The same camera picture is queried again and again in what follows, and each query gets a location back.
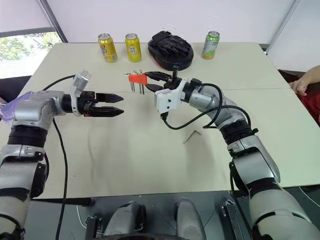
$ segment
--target human hand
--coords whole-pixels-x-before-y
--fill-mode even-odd
[[[289,85],[294,91],[295,94],[298,94],[300,96],[306,96],[306,90],[308,87],[309,82],[306,81],[303,77],[300,78],[297,81],[290,82]]]

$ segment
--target gold can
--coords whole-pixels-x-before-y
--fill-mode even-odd
[[[104,59],[109,63],[117,61],[118,56],[114,44],[114,40],[108,33],[102,33],[98,36],[98,43],[100,45]]]
[[[125,45],[129,59],[134,63],[140,62],[141,50],[137,34],[128,33],[127,35],[125,35]]]

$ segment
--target window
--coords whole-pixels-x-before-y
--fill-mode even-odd
[[[0,79],[33,75],[49,50],[61,43],[56,32],[0,38]]]

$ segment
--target floor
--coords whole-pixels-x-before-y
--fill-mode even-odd
[[[299,188],[289,188],[288,191],[302,205],[312,222],[320,229],[320,208],[307,199]],[[320,190],[309,193],[309,196],[320,203]],[[230,198],[226,191],[218,192],[189,192],[189,193],[169,193],[169,194],[149,194],[134,196],[113,196],[98,197],[92,207],[79,207],[79,214],[82,222],[87,216],[98,216],[102,218],[102,230],[106,227],[113,212],[121,205],[134,200],[139,204],[144,204],[147,213],[146,231],[149,233],[175,234],[176,222],[174,220],[174,204],[181,198],[190,199],[196,206],[208,240],[225,240],[223,231],[223,218],[221,205]],[[244,212],[249,217],[249,204],[247,198],[239,200]],[[33,239],[54,239],[60,214],[60,204],[33,201],[31,203],[26,219],[26,240]],[[248,240],[249,235],[245,230],[242,219],[239,223],[244,235]],[[81,226],[77,208],[75,205],[67,205],[60,240],[82,240],[85,238],[86,230]]]

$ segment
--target black cable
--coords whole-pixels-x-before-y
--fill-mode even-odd
[[[218,109],[216,111],[216,114],[214,115],[214,117],[212,118],[212,120],[205,126],[203,126],[204,129],[216,129],[217,127],[216,126],[211,126],[215,120],[217,120],[219,114],[220,114],[220,111],[222,109],[222,101],[223,101],[223,98],[222,98],[222,91],[220,89],[220,87],[218,87],[217,85],[215,84],[212,84],[212,83],[203,83],[202,86],[210,86],[210,87],[213,87],[215,88],[218,93],[219,93],[219,105],[218,105]]]
[[[51,88],[53,85],[57,84],[57,83],[60,83],[62,82],[63,80],[66,80],[66,79],[71,79],[71,78],[74,78],[75,75],[70,75],[70,76],[65,76],[63,78],[60,78],[58,79],[57,81],[54,81],[53,83],[49,84],[48,86],[46,86],[42,91],[46,91],[48,90],[49,88]]]
[[[56,233],[55,233],[55,240],[59,240],[59,235],[60,235],[60,229],[61,229],[61,225],[62,225],[62,219],[64,217],[64,212],[65,212],[65,206],[66,206],[66,198],[67,198],[67,186],[68,186],[68,162],[67,162],[67,154],[66,154],[66,150],[64,147],[64,142],[62,140],[62,136],[61,133],[59,131],[59,128],[57,126],[56,120],[53,119],[53,125],[55,127],[56,132],[58,133],[59,136],[59,140],[60,140],[60,144],[61,144],[61,148],[62,148],[62,152],[63,152],[63,158],[64,158],[64,166],[65,166],[65,175],[64,175],[64,188],[63,188],[63,197],[62,197],[62,204],[61,204],[61,211],[60,211],[60,217],[59,217],[59,222],[58,222],[58,226],[56,229]]]
[[[171,126],[168,122],[167,122],[167,117],[165,116],[165,117],[162,117],[162,120],[163,120],[163,122],[165,123],[165,125],[168,127],[168,128],[170,128],[170,129],[172,129],[172,130],[179,130],[179,129],[183,129],[184,127],[186,127],[186,126],[188,126],[189,124],[191,124],[191,123],[193,123],[195,120],[197,120],[198,118],[200,118],[200,117],[202,117],[202,116],[204,116],[204,115],[206,115],[206,114],[208,114],[208,113],[210,113],[210,112],[212,112],[212,111],[215,111],[215,110],[218,110],[218,106],[216,106],[216,107],[214,107],[214,108],[211,108],[211,109],[209,109],[209,110],[207,110],[207,111],[204,111],[204,112],[202,112],[202,113],[200,113],[199,115],[197,115],[196,117],[194,117],[193,119],[191,119],[190,121],[188,121],[187,123],[185,123],[185,124],[183,124],[183,125],[181,125],[181,126],[178,126],[178,127],[174,127],[174,126]],[[221,107],[221,109],[237,109],[237,110],[240,110],[241,112],[243,112],[243,114],[245,115],[245,117],[246,117],[246,119],[247,119],[247,122],[248,122],[248,125],[249,126],[251,126],[251,119],[250,119],[250,116],[249,116],[249,114],[244,110],[244,109],[242,109],[241,107],[239,107],[239,106],[233,106],[233,105],[224,105],[224,106],[222,106]]]
[[[54,81],[53,83],[49,84],[48,86],[46,86],[43,91],[48,90],[49,88],[51,88],[53,85],[62,82],[63,80],[66,79],[70,79],[70,78],[74,78],[75,75],[70,75],[70,76],[65,76],[63,78],[58,79],[57,81]],[[54,128],[56,130],[56,132],[58,133],[59,136],[59,140],[60,140],[60,145],[61,145],[61,149],[63,152],[63,158],[64,158],[64,167],[65,167],[65,173],[64,173],[64,187],[63,187],[63,197],[62,197],[62,203],[61,203],[61,211],[60,211],[60,216],[59,216],[59,222],[57,225],[57,229],[56,229],[56,233],[55,233],[55,239],[58,240],[59,239],[59,235],[60,235],[60,230],[61,230],[61,225],[62,225],[62,220],[64,217],[64,212],[65,212],[65,206],[66,206],[66,198],[67,198],[67,186],[68,186],[68,161],[67,161],[67,154],[66,154],[66,150],[64,147],[64,142],[62,140],[62,136],[61,133],[59,131],[59,128],[57,126],[56,120],[53,119],[53,125]],[[45,162],[47,164],[47,174],[49,175],[49,160],[48,160],[48,156],[45,153],[44,154],[44,159]]]
[[[46,179],[48,179],[49,176],[49,159],[47,156],[47,153],[44,153],[44,160],[45,160],[45,164],[46,164]]]
[[[250,235],[250,238],[252,239],[252,230],[251,230],[251,227],[248,223],[248,220],[244,214],[244,211],[242,210],[241,206],[240,206],[240,203],[238,202],[238,199],[236,197],[236,193],[235,193],[235,187],[234,187],[234,180],[233,180],[233,177],[232,177],[232,174],[230,172],[230,185],[231,185],[231,195],[234,199],[234,202],[235,202],[235,205],[237,206],[237,208],[239,209],[239,212],[240,212],[240,215],[243,219],[243,222],[244,222],[244,225]]]

